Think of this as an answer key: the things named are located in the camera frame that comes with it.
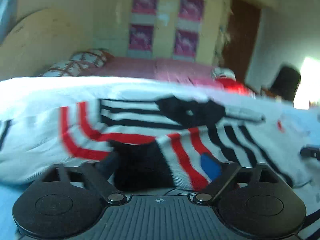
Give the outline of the light blue patterned bedspread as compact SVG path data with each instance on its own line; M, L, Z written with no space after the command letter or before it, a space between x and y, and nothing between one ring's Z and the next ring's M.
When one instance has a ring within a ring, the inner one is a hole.
M182 100L213 100L224 106L249 109L279 122L290 135L290 158L298 176L293 187L306 204L308 221L300 236L319 239L319 162L299 156L305 145L319 144L319 110L300 110L288 103L230 93L217 87L193 87L126 77L22 77L1 82L1 183L26 184L49 165L80 165L61 141L59 109L97 99L155 100L175 96ZM189 190L153 188L147 194L174 196Z

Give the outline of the cream built-in wardrobe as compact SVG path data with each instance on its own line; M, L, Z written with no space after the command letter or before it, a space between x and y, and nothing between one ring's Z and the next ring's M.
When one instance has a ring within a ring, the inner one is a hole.
M204 0L204 12L194 62L212 64L228 0ZM132 0L94 0L93 41L113 55L127 56ZM174 59L175 33L180 0L158 0L153 25L152 59Z

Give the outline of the patterned pillow far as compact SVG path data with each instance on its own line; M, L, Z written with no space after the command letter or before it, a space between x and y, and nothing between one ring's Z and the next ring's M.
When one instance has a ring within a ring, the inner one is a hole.
M89 49L73 54L71 61L80 61L81 63L90 63L100 68L106 63L114 60L114 56L104 49Z

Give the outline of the purple poster lower right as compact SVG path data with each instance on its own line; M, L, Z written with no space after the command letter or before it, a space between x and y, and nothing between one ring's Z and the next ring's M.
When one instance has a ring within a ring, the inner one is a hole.
M173 58L194 62L198 43L199 33L176 29Z

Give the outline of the blue window curtain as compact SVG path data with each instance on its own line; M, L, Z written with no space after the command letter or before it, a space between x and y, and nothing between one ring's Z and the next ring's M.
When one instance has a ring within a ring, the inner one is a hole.
M0 39L3 43L16 22L17 0L1 0L0 13Z

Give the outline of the red folded garment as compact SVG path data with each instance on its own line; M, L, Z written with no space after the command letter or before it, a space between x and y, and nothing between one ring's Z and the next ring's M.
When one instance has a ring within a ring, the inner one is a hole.
M236 94L246 95L246 96L254 95L252 90L250 90L245 85L243 85L242 83L236 80L233 80L230 78L221 78L221 79L216 79L215 82L221 85L224 90L230 93L236 93Z

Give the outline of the cream round headboard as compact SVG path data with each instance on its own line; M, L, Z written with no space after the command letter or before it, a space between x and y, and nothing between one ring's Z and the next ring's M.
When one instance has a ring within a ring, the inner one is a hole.
M1 80L37 76L91 47L91 35L66 12L42 9L16 24L1 44Z

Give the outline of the patterned pillow near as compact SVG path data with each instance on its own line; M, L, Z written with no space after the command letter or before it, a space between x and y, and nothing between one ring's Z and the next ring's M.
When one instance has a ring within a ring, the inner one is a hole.
M81 61L62 61L53 64L39 77L79 76L87 68L88 65Z

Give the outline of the black office chair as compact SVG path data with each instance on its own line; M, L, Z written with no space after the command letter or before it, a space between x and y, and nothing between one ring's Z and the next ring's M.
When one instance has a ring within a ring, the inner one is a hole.
M283 100L293 102L298 86L301 81L301 74L294 66L283 64L278 72L269 91Z

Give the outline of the striped cartoon knit sweater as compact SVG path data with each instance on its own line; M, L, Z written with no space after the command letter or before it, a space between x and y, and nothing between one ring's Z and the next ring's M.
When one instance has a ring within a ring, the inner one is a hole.
M268 124L262 113L213 100L83 101L59 109L59 126L73 157L103 160L119 154L113 183L121 191L200 191L212 182L201 167L202 153L214 156L221 167L263 163L289 186L298 182L290 158L293 143L279 122Z

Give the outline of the purple poster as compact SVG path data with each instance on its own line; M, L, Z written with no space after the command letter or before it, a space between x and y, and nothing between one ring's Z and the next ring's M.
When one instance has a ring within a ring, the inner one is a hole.
M131 23L154 25L158 0L132 0Z
M176 27L180 30L200 32L204 5L204 0L180 0Z
M151 59L153 25L131 24L127 56L135 59Z
M176 29L173 58L194 62L198 43L199 33Z

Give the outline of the purple poster upper right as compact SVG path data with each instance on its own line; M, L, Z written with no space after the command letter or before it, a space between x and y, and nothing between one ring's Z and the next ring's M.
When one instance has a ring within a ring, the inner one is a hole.
M180 0L176 27L180 30L200 32L204 5L204 0Z

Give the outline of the dark wooden door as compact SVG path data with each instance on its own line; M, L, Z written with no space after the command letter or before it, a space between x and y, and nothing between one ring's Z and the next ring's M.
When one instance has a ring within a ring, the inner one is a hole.
M243 0L231 0L223 66L231 69L237 81L244 82L259 29L261 9Z

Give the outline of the checked white garment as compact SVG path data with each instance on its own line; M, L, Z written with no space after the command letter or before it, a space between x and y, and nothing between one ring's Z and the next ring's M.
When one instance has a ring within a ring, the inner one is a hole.
M229 68L215 67L211 70L211 77L216 79L232 79L236 80L234 72Z

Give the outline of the purple poster upper left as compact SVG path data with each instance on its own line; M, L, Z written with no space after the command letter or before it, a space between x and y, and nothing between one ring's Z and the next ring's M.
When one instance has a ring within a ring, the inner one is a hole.
M132 0L131 23L154 25L158 0Z

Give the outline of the pink quilted blanket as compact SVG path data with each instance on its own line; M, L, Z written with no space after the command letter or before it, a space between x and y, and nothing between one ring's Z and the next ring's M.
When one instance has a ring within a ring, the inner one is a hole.
M212 66L173 59L132 59L116 57L100 68L89 68L89 76L151 79L192 86L218 86L211 77Z

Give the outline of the purple poster lower left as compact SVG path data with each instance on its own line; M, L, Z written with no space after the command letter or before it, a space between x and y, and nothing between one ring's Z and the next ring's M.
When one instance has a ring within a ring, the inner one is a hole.
M135 59L151 59L153 25L131 24L127 56Z

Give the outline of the patterned pillow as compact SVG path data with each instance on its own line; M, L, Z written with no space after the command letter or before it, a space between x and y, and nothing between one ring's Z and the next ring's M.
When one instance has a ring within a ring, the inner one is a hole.
M79 76L87 68L88 65L81 61L62 61L53 64L39 77Z
M73 54L71 61L80 61L81 63L90 63L100 68L106 63L114 60L114 56L104 49L89 49Z

